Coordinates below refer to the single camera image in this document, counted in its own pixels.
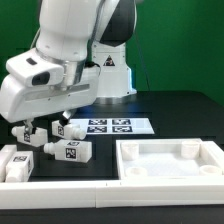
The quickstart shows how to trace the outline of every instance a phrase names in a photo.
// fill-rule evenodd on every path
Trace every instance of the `black tabletop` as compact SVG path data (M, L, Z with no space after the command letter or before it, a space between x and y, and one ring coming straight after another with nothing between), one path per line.
M34 152L35 169L30 181L113 180L118 179L115 143L118 139L201 138L214 141L224 149L224 108L202 93L190 91L139 92L136 99L118 105L98 105L79 108L74 118L149 118L154 135L94 135L86 141L93 145L93 157L88 164L55 161L43 152L16 142L11 128L0 120L0 144L17 144L18 150ZM34 124L49 130L59 114L41 117ZM222 223L224 205L167 206L133 208L86 208L52 210L1 210L2 223Z

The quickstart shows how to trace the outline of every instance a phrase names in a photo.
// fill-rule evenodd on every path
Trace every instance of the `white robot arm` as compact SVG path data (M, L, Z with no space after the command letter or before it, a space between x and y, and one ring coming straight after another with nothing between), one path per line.
M124 7L126 13L119 14ZM2 116L16 122L92 104L99 68L84 69L87 43L91 38L112 46L126 42L135 12L134 0L43 0L36 48L7 62Z

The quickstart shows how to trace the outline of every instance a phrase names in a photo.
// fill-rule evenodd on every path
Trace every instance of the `white block with marker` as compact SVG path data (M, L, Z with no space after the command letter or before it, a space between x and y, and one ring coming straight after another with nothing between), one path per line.
M33 152L16 152L6 166L5 182L27 182L34 168Z
M14 127L12 135L18 142L34 147L40 147L48 142L47 130L43 128L37 128L35 134L29 134L25 132L25 126Z
M67 140L83 140L86 137L86 131L80 128L79 124L67 124L62 126L59 121L52 122L52 135Z
M57 143L45 144L44 152L55 155L56 160L87 163L92 157L92 143L60 140Z
M16 145L5 145L0 151L0 182L5 181L6 176L6 165L17 151Z

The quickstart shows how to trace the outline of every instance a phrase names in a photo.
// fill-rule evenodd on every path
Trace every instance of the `warning label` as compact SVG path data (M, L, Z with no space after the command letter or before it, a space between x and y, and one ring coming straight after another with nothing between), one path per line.
M103 64L103 66L115 66L114 61L110 55L107 58L107 60L105 61L105 63Z

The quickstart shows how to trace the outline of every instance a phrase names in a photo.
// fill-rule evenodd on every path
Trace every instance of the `green wall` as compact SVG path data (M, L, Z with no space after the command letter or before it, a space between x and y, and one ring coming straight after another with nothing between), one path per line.
M224 1L145 0L127 45L134 85L200 91L224 105ZM29 49L38 28L36 0L0 1L0 78L9 57Z
M145 0L136 34L128 62L138 90L147 73L151 90L200 91L224 105L223 0Z

